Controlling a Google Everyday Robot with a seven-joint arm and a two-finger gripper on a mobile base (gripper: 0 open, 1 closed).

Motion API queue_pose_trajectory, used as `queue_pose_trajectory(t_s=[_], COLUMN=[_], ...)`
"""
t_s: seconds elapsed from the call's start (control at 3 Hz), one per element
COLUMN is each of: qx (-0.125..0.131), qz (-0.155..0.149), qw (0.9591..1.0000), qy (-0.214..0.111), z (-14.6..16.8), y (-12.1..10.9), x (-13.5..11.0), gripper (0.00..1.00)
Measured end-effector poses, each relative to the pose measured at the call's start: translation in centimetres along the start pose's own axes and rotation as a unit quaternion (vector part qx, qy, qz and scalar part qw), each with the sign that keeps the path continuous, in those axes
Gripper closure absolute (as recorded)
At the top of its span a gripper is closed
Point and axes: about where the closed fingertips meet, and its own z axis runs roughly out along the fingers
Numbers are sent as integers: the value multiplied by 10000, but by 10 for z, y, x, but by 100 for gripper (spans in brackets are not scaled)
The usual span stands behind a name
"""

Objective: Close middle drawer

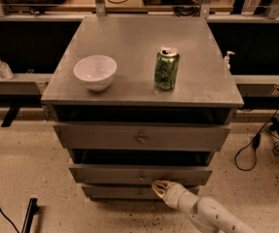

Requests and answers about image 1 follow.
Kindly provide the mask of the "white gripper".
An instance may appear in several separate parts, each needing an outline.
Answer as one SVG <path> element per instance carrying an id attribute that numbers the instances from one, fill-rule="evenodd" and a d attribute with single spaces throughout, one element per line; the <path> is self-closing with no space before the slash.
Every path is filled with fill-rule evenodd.
<path id="1" fill-rule="evenodd" d="M 194 213 L 199 197 L 179 183 L 154 181 L 152 189 L 170 208 L 181 213 Z"/>

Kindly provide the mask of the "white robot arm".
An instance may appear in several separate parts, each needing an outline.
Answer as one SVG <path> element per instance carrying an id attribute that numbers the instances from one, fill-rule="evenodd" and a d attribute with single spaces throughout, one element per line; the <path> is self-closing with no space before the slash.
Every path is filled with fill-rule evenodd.
<path id="1" fill-rule="evenodd" d="M 179 183 L 155 181 L 153 191 L 165 204 L 183 213 L 201 233 L 257 233 L 212 197 L 199 197 Z"/>

